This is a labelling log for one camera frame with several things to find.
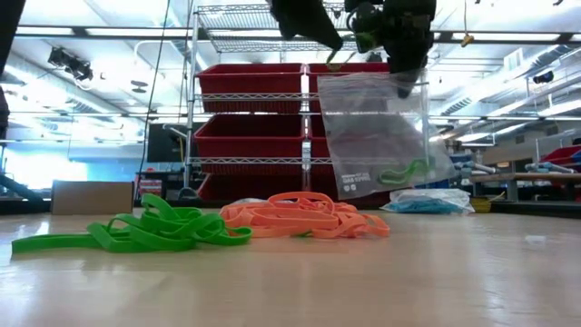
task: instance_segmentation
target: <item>ceiling light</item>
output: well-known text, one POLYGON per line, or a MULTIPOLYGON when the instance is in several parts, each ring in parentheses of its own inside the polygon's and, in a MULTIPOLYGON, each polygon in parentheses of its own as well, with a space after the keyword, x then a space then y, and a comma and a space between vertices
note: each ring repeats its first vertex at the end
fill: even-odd
POLYGON ((465 147, 492 147, 492 146, 495 146, 495 144, 462 144, 462 146, 465 146, 465 147))
MULTIPOLYGON (((477 41, 554 41, 558 33, 470 33, 477 41)), ((453 40, 463 40, 464 33, 454 33, 453 40)))
POLYGON ((581 108, 581 100, 566 102, 563 104, 555 104, 548 109, 538 113, 539 116, 550 116, 553 114, 562 114, 571 110, 581 108))
POLYGON ((513 104, 509 104, 509 105, 505 105, 502 108, 499 108, 495 111, 493 111, 492 113, 489 113, 488 116, 499 116, 502 114, 508 114, 511 111, 517 109, 518 107, 520 107, 522 104, 520 102, 518 103, 513 103, 513 104))
POLYGON ((545 118, 546 121, 552 122, 580 122, 581 117, 547 117, 545 118))
POLYGON ((96 35, 96 36, 150 36, 161 37, 162 34, 165 36, 173 36, 173 37, 185 37, 188 33, 187 28, 166 28, 165 32, 163 28, 87 28, 85 31, 89 35, 96 35))
POLYGON ((451 115, 451 116, 434 115, 434 116, 430 116, 430 118, 448 119, 448 120, 469 120, 469 121, 475 121, 475 120, 482 119, 482 117, 480 117, 480 116, 455 116, 455 115, 451 115))
POLYGON ((470 141, 479 140, 479 139, 487 137, 489 135, 490 135, 490 133, 474 133, 474 134, 460 136, 456 140, 460 141, 460 142, 470 142, 470 141))
POLYGON ((17 35, 74 35, 69 27, 29 27, 18 26, 17 35))
POLYGON ((496 135, 502 135, 502 134, 508 134, 510 132, 516 131, 517 129, 519 129, 520 127, 523 127, 524 125, 526 125, 527 123, 522 123, 522 124, 516 124, 514 126, 510 126, 504 129, 501 129, 500 131, 496 132, 496 135))
POLYGON ((487 116, 488 120, 495 120, 495 121, 535 121, 538 120, 538 117, 529 116, 487 116))

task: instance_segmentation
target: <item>metal pole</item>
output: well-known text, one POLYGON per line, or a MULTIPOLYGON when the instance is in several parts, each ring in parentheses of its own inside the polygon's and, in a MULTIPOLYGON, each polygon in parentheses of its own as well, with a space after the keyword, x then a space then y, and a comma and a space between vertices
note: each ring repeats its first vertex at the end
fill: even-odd
POLYGON ((193 129, 193 106, 196 89, 196 54, 198 52, 198 13, 196 5, 192 4, 192 49, 190 49, 192 73, 190 74, 190 98, 188 99, 188 122, 187 138, 185 140, 185 161, 183 163, 183 188, 190 187, 190 174, 192 173, 192 165, 190 164, 190 157, 192 156, 192 129, 193 129))
POLYGON ((535 140, 535 143, 537 144, 537 162, 541 161, 541 153, 540 150, 538 149, 538 139, 535 140))

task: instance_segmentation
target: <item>pile of rubber bands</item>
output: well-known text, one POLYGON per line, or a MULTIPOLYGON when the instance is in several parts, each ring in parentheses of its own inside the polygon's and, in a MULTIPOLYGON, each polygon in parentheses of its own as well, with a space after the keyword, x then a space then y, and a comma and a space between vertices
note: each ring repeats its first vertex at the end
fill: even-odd
POLYGON ((198 208, 172 208, 162 198, 144 194, 141 218, 117 214, 108 224, 90 223, 86 234, 36 235, 12 242, 13 253, 91 248, 112 253, 185 251, 196 243, 240 245, 251 237, 357 237, 365 233, 388 236, 378 217, 357 213, 349 204, 334 203, 322 193, 282 193, 262 203, 226 205, 220 214, 198 208), (113 227, 123 223, 124 228, 113 227))
POLYGON ((230 228, 251 227, 252 237, 389 235, 389 226, 378 216, 358 213, 350 204, 334 203, 323 193, 281 193, 264 203, 230 204, 222 208, 220 216, 230 228))

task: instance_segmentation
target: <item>wire shelf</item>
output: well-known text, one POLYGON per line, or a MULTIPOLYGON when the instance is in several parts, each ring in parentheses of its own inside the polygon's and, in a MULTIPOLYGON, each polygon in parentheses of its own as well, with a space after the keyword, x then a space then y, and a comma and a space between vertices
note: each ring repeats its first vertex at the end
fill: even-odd
POLYGON ((314 101, 319 94, 196 94, 194 101, 240 102, 240 101, 314 101))
MULTIPOLYGON (((348 35, 348 14, 343 4, 324 4, 324 7, 340 35, 348 35)), ((201 5, 197 14, 200 26, 219 53, 331 50, 298 35, 290 41, 283 40, 279 23, 268 5, 201 5)), ((341 50, 355 51, 357 45, 348 39, 341 50)))
MULTIPOLYGON (((293 41, 244 41, 235 38, 220 38, 214 39, 212 43, 216 51, 221 53, 331 51, 326 45, 313 41, 301 41, 300 38, 293 41)), ((357 51, 357 45, 354 41, 346 41, 341 51, 357 51)))
MULTIPOLYGON (((337 30, 347 30, 347 13, 342 3, 326 3, 324 7, 337 30)), ((279 23, 268 5, 200 5, 200 23, 206 30, 278 30, 279 23)))
MULTIPOLYGON (((394 158, 342 159, 342 164, 397 164, 394 158)), ((190 158, 190 164, 332 164, 330 158, 190 158)))

